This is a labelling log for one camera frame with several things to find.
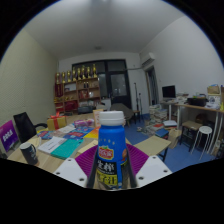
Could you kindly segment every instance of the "chair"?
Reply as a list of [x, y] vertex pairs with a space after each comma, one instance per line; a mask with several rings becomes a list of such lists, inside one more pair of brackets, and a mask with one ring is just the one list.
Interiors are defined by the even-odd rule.
[[134, 112], [132, 109], [126, 107], [123, 103], [115, 103], [111, 105], [110, 110], [123, 111], [128, 126], [130, 126], [129, 122], [134, 116]]
[[19, 132], [19, 139], [21, 143], [24, 143], [28, 141], [30, 138], [32, 138], [33, 136], [35, 136], [37, 134], [37, 131], [36, 131], [37, 127], [42, 126], [47, 128], [47, 124], [45, 123], [33, 125], [33, 123], [31, 122], [26, 112], [14, 115], [13, 117]]
[[92, 106], [78, 107], [78, 114], [88, 114], [93, 112]]
[[199, 128], [202, 126], [202, 124], [193, 122], [193, 121], [186, 121], [182, 124], [182, 134], [180, 137], [180, 145], [182, 143], [183, 138], [185, 141], [190, 143], [189, 146], [189, 152], [191, 151], [194, 141], [196, 139], [197, 133]]
[[203, 149], [203, 152], [202, 152], [202, 154], [201, 154], [201, 157], [203, 156], [203, 154], [204, 154], [204, 151], [205, 151], [205, 149], [206, 149], [206, 146], [207, 146], [207, 143], [209, 142], [209, 137], [210, 137], [210, 134], [212, 133], [212, 129], [210, 128], [210, 127], [208, 127], [208, 126], [202, 126], [202, 127], [200, 127], [199, 128], [199, 131], [198, 131], [198, 133], [197, 133], [197, 137], [196, 137], [196, 139], [195, 139], [195, 142], [194, 142], [194, 146], [195, 146], [195, 143], [197, 142], [197, 138], [198, 138], [198, 134], [206, 134], [207, 135], [207, 139], [206, 139], [206, 142], [205, 142], [205, 145], [204, 145], [204, 149]]

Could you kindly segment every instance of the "ceiling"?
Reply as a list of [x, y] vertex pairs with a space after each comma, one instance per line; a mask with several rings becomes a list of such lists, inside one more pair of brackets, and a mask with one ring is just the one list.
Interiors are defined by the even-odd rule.
[[24, 28], [61, 60], [96, 52], [139, 53], [182, 16], [161, 0], [62, 0]]

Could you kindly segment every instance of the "cup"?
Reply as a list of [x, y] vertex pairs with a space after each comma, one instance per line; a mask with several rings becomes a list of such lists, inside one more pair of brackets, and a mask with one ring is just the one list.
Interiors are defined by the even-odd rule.
[[36, 148], [29, 142], [25, 142], [20, 145], [20, 150], [22, 151], [23, 156], [30, 165], [36, 165], [38, 159], [36, 156]]

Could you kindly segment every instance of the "stool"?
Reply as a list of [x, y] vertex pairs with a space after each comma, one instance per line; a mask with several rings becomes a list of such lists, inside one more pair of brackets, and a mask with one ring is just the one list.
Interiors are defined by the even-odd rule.
[[200, 134], [205, 134], [205, 135], [207, 135], [207, 139], [206, 139], [206, 142], [205, 142], [205, 146], [204, 146], [203, 152], [202, 152], [202, 154], [201, 154], [201, 157], [202, 157], [203, 154], [204, 154], [204, 151], [205, 151], [205, 149], [206, 149], [206, 146], [207, 146], [207, 143], [208, 143], [210, 134], [212, 133], [212, 129], [211, 129], [210, 127], [208, 127], [208, 126], [202, 126], [202, 127], [200, 127], [200, 128], [199, 128], [199, 131], [198, 131], [198, 133], [197, 133], [197, 137], [196, 137], [195, 142], [194, 142], [194, 146], [195, 146], [195, 143], [197, 142], [197, 138], [198, 138], [198, 134], [199, 134], [199, 132], [200, 132]]
[[140, 111], [139, 110], [133, 110], [133, 113], [134, 113], [135, 124], [136, 124], [136, 114], [138, 115], [139, 122], [141, 122]]
[[[196, 139], [196, 134], [201, 126], [202, 126], [202, 124], [198, 124], [193, 121], [186, 121], [182, 124], [182, 134], [181, 134], [181, 138], [180, 138], [180, 145], [182, 143], [183, 136], [186, 136], [186, 138], [188, 138], [188, 139], [192, 139], [190, 147], [189, 147], [189, 152], [190, 152], [191, 148], [193, 147], [194, 141]], [[188, 134], [189, 134], [189, 130], [193, 131], [192, 138], [189, 137], [188, 135], [185, 135], [184, 128], [188, 129], [188, 131], [187, 131]]]

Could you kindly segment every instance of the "table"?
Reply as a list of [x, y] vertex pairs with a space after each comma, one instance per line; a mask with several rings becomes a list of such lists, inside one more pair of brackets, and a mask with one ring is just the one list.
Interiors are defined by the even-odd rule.
[[[67, 117], [67, 123], [72, 123], [74, 122], [75, 120], [83, 120], [83, 119], [89, 119], [89, 118], [93, 118], [93, 114], [82, 114], [82, 115], [73, 115], [73, 116], [69, 116]], [[161, 138], [158, 138], [159, 140], [158, 141], [152, 141], [152, 139], [149, 141], [149, 143], [147, 144], [137, 144], [136, 147], [139, 147], [139, 149], [141, 149], [142, 151], [147, 151], [149, 153], [149, 151], [151, 150], [151, 152], [149, 153], [150, 155], [156, 155], [158, 154], [159, 152], [163, 151], [165, 149], [165, 147], [167, 148], [168, 145], [171, 143], [167, 140], [164, 140], [164, 139], [161, 139]], [[94, 139], [90, 139], [90, 138], [84, 138], [84, 141], [83, 143], [73, 152], [73, 154], [70, 156], [71, 158], [76, 158], [80, 155], [80, 153], [78, 153], [78, 151], [88, 145], [90, 142], [92, 142]], [[42, 144], [47, 142], [49, 140], [42, 140]], [[36, 164], [35, 166], [36, 167], [39, 167], [47, 172], [50, 172], [50, 173], [54, 173], [59, 167], [60, 165], [64, 162], [64, 160], [62, 159], [58, 159], [56, 157], [53, 157], [51, 155], [48, 155], [44, 152], [41, 152], [39, 150], [37, 150], [36, 152], [36, 155], [38, 157], [38, 161], [39, 163]], [[16, 161], [16, 162], [20, 162], [20, 163], [25, 163], [27, 164], [21, 150], [18, 148], [16, 149], [9, 157], [8, 157], [8, 160], [12, 160], [12, 161]], [[94, 184], [94, 189], [98, 189], [98, 185], [97, 185], [97, 181], [95, 181], [95, 184]]]
[[171, 141], [159, 138], [157, 136], [152, 136], [145, 141], [142, 141], [136, 145], [138, 149], [146, 153], [148, 156], [152, 155], [160, 155], [163, 157], [163, 162], [166, 159], [166, 154], [168, 150], [168, 146], [171, 144]]
[[206, 107], [193, 106], [193, 105], [188, 105], [188, 104], [175, 104], [175, 105], [177, 106], [177, 129], [179, 129], [179, 126], [180, 126], [180, 107], [187, 107], [187, 108], [192, 108], [192, 109], [199, 109], [199, 110], [207, 110], [207, 111], [216, 112], [214, 133], [212, 135], [212, 140], [211, 140], [210, 145], [209, 145], [208, 150], [207, 150], [207, 154], [210, 151], [211, 151], [211, 153], [213, 153], [213, 151], [215, 149], [215, 145], [214, 145], [213, 149], [211, 147], [212, 147], [212, 143], [213, 143], [213, 140], [214, 140], [214, 137], [215, 137], [215, 134], [216, 134], [216, 129], [217, 129], [218, 120], [219, 120], [219, 114], [220, 114], [220, 122], [219, 122], [219, 128], [218, 128], [218, 131], [217, 131], [217, 135], [216, 135], [217, 137], [216, 137], [215, 142], [218, 140], [218, 137], [219, 137], [219, 134], [220, 134], [220, 131], [221, 131], [224, 111], [210, 109], [210, 108], [206, 108]]
[[[81, 115], [73, 115], [73, 116], [68, 116], [67, 117], [67, 123], [70, 124], [74, 122], [75, 120], [85, 120], [85, 119], [93, 119], [93, 113], [90, 114], [81, 114]], [[82, 147], [88, 145], [90, 142], [92, 142], [94, 139], [90, 138], [84, 138], [83, 143], [72, 153], [70, 156], [71, 158], [76, 158], [80, 155], [80, 153], [77, 153]], [[49, 140], [42, 140], [41, 144], [47, 142]], [[50, 173], [53, 173], [63, 162], [64, 160], [58, 159], [56, 157], [53, 157], [51, 155], [48, 155], [44, 152], [41, 152], [40, 150], [37, 150], [36, 153], [38, 157], [39, 163], [35, 165], [36, 167], [39, 167], [45, 171], [48, 171]], [[16, 149], [9, 157], [8, 160], [20, 162], [20, 163], [25, 163], [27, 164], [21, 150], [18, 148]]]

